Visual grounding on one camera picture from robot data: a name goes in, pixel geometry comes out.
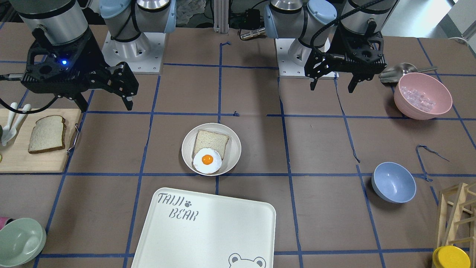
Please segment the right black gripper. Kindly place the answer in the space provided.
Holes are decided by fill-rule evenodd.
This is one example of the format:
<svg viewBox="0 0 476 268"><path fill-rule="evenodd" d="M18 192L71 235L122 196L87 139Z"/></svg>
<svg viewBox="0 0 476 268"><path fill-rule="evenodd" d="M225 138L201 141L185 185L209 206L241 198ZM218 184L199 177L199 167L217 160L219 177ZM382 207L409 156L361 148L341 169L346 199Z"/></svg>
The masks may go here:
<svg viewBox="0 0 476 268"><path fill-rule="evenodd" d="M126 62L107 65L90 28L75 40L59 45L50 42L43 28L35 28L32 35L35 41L21 79L31 92L67 98L81 112L87 112L89 104L82 93L105 84L104 90L121 97L127 111L133 109L138 80Z"/></svg>

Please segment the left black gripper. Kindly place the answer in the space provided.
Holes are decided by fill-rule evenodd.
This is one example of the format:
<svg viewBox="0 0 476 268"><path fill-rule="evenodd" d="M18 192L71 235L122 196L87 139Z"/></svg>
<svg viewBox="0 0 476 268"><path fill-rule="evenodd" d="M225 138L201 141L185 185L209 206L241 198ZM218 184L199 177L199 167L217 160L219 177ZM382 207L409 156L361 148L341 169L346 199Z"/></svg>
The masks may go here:
<svg viewBox="0 0 476 268"><path fill-rule="evenodd" d="M381 33L371 36L336 33L326 52L312 52L306 61L304 69L310 78L310 89L315 90L318 78L330 72L345 72L353 74L347 89L354 93L360 83L359 75L364 80L371 80L387 67L383 45Z"/></svg>

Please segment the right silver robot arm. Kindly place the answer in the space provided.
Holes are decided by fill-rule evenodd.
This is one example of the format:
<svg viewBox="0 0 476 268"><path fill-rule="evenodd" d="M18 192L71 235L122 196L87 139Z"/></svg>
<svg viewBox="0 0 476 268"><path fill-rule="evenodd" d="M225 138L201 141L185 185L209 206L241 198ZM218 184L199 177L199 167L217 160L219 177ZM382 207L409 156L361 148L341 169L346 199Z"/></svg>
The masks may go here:
<svg viewBox="0 0 476 268"><path fill-rule="evenodd" d="M34 42L28 50L25 71L5 74L2 81L20 81L36 94L53 94L44 107L67 98L85 112L82 93L102 89L116 94L128 111L139 83L130 64L154 59L147 33L168 34L176 27L175 0L101 0L99 13L108 27L105 51L118 63L106 62L80 4L76 0L12 0L12 7L31 30Z"/></svg>

